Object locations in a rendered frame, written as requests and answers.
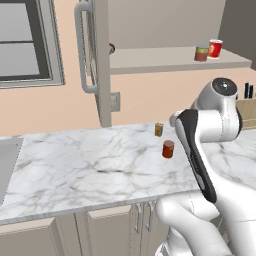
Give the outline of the beige base cabinet door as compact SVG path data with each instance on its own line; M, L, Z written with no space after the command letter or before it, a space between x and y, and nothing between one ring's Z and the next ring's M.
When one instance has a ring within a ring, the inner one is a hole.
M89 211L86 217L90 256L134 256L131 205Z
M152 230L148 232L145 224L148 223L149 208L148 202L141 202L141 231L137 234L134 226L137 218L137 209L133 205L133 223L132 223L132 251L131 256L155 256L158 247L165 241L168 234L168 226L162 224L156 215L156 202L154 203Z
M65 256L56 220L1 225L0 256Z

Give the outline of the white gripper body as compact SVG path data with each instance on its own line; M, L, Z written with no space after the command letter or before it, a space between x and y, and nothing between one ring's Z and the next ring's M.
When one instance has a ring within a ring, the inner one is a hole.
M169 118L169 123L171 127L175 127L175 121L177 119L177 117L182 113L182 111L176 111L175 113L173 113L170 118Z

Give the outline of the red white can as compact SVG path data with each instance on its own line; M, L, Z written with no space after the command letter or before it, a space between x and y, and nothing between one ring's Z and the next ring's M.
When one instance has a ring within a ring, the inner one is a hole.
M222 44L222 40L211 39L209 41L208 57L211 59L218 59L222 49Z

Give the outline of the grey wall outlet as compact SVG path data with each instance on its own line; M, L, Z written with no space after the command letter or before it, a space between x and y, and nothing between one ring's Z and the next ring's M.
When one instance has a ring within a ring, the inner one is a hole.
M111 111L112 112L120 111L120 93L119 92L111 93Z

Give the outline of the grey framed window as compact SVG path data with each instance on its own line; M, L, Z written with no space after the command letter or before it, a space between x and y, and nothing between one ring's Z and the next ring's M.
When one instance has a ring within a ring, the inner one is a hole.
M54 0L0 0L0 89L64 84Z

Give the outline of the grey sink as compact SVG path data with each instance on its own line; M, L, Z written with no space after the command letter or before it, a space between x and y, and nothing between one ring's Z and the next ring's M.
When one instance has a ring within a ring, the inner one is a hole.
M21 138L0 140L0 206L4 201L22 144Z

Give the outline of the grey wall cabinet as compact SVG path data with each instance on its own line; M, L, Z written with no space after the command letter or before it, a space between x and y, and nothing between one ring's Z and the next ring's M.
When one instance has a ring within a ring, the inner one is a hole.
M198 46L219 36L226 0L108 0L113 74L247 68L252 61L228 49L194 60Z

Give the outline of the dark red green can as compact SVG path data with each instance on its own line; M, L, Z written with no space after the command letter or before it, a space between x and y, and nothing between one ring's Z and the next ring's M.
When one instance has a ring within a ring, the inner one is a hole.
M202 47L202 46L196 47L195 56L194 56L195 61L204 62L207 60L207 56L208 56L207 47Z

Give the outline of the wooden knife block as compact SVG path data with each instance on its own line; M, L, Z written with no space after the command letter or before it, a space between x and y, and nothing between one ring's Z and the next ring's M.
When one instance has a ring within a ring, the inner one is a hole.
M243 129L256 129L256 98L237 100L236 106L243 120Z

